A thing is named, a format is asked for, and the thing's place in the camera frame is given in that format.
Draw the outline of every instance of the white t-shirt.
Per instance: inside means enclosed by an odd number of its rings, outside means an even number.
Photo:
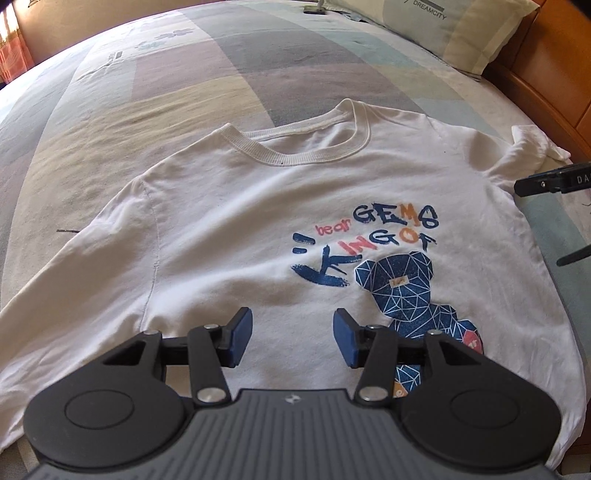
[[[355,386],[333,339],[362,325],[440,327],[548,392],[579,434],[582,361],[513,182],[557,148],[514,145],[414,112],[343,100],[317,118],[227,124],[131,181],[0,313],[1,448],[40,390],[131,336],[183,336],[242,306],[245,388]],[[410,390],[412,371],[397,390]]]

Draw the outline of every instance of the black cable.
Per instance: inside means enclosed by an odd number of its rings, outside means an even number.
[[[587,257],[591,257],[591,245],[587,245],[586,247],[583,247],[581,250],[577,250],[576,252],[559,258],[556,261],[556,265],[559,267],[563,267],[565,265],[578,262],[579,260],[582,260]]]

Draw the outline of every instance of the screw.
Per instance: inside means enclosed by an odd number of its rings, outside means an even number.
[[[197,392],[197,399],[203,403],[218,403],[226,398],[226,392],[218,387],[202,388]]]
[[[359,396],[365,401],[382,401],[388,398],[388,391],[382,387],[363,387]]]

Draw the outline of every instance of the orange curtain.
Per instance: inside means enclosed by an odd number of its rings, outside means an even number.
[[[11,82],[34,65],[11,4],[0,14],[0,77]]]

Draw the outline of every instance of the wall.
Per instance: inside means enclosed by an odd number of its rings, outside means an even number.
[[[14,0],[36,64],[97,33],[131,20],[212,0]]]

